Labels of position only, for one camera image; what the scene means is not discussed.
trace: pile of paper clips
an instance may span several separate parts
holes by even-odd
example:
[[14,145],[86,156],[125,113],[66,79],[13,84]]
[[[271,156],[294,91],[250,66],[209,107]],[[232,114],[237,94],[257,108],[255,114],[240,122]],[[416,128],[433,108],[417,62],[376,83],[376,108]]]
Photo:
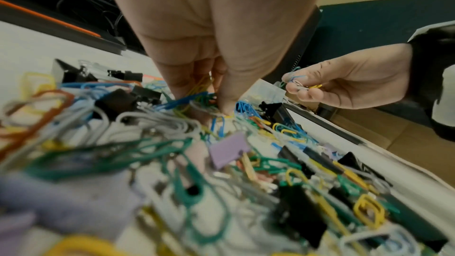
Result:
[[353,154],[278,120],[279,104],[225,116],[209,85],[151,99],[162,82],[26,74],[1,110],[3,217],[28,211],[28,226],[69,235],[48,256],[123,255],[104,241],[134,221],[160,256],[417,256],[447,242]]

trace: hand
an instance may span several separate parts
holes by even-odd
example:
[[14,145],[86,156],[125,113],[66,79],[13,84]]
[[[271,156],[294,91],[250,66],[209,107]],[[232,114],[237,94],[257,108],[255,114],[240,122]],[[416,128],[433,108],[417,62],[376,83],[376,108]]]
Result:
[[172,93],[184,97],[209,72],[229,114],[270,73],[316,0],[116,0]]
[[286,90],[302,101],[348,109],[375,107],[403,99],[411,59],[409,44],[381,46],[287,73],[282,80],[289,82],[294,77],[303,86],[322,84],[320,88],[299,91],[296,84],[288,83]]

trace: black sleeve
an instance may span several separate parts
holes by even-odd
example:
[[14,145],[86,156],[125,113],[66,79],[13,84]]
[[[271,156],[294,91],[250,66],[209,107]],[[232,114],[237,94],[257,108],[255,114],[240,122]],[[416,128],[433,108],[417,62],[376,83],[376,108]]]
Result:
[[[409,88],[406,98],[419,103],[431,119],[435,132],[442,138],[455,141],[455,103],[451,103],[453,119],[435,117],[434,108],[439,105],[443,93],[455,93],[444,89],[443,83],[452,82],[444,71],[455,64],[455,25],[432,28],[417,35],[409,42],[412,46]],[[445,109],[451,109],[447,102]]]

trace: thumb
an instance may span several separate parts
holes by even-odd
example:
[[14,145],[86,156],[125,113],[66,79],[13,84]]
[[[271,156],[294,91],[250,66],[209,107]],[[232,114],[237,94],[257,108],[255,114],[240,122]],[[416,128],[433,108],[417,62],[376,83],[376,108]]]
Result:
[[218,90],[217,102],[219,110],[226,115],[230,115],[234,111],[239,98],[253,86],[259,76],[245,75],[228,69]]
[[319,85],[336,78],[343,78],[349,71],[347,62],[343,57],[326,60],[283,75],[284,82],[294,80],[300,82],[303,86]]

